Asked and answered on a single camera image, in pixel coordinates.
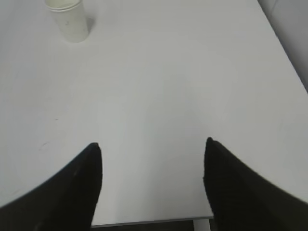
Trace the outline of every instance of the paper cup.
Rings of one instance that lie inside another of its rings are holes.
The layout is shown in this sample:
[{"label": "paper cup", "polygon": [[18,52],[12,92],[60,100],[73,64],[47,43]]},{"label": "paper cup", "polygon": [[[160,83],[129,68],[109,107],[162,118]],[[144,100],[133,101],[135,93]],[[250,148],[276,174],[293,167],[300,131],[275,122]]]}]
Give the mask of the paper cup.
[{"label": "paper cup", "polygon": [[70,42],[82,42],[89,35],[82,0],[45,0],[63,36]]}]

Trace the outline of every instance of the floor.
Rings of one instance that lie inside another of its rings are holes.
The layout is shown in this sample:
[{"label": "floor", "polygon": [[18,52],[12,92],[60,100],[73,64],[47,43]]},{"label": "floor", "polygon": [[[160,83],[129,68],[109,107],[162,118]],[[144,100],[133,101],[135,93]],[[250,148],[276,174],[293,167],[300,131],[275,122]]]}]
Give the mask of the floor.
[{"label": "floor", "polygon": [[[218,231],[213,219],[210,219],[211,231]],[[174,221],[152,224],[122,225],[104,228],[92,228],[91,231],[194,231],[193,221]]]}]

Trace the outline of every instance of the white wall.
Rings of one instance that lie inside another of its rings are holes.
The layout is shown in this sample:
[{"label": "white wall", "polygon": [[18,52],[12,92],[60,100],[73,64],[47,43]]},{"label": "white wall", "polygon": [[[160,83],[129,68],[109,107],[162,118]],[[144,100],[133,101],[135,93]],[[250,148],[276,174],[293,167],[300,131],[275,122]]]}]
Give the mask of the white wall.
[{"label": "white wall", "polygon": [[308,90],[308,0],[259,0]]}]

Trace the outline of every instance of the table surface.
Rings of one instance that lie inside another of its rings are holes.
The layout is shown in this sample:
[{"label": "table surface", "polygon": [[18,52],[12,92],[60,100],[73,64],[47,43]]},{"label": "table surface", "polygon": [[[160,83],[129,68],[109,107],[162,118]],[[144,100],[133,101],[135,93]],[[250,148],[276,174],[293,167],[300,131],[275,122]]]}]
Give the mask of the table surface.
[{"label": "table surface", "polygon": [[42,1],[0,37],[0,205],[90,142],[103,155],[93,224],[211,216],[211,136],[308,202],[308,96],[257,1],[85,0],[82,43]]}]

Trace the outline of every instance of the cup rim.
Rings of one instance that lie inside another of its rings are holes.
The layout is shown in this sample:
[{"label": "cup rim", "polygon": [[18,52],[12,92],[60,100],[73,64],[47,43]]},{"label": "cup rim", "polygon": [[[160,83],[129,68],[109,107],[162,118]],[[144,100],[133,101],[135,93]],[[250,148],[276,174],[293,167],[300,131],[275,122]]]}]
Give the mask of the cup rim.
[{"label": "cup rim", "polygon": [[65,7],[51,7],[47,4],[48,0],[44,0],[45,5],[47,6],[48,9],[50,9],[51,11],[65,11],[65,10],[70,10],[71,8],[76,7],[77,5],[79,5],[82,0],[77,0],[74,4],[69,5],[69,6],[65,6]]}]

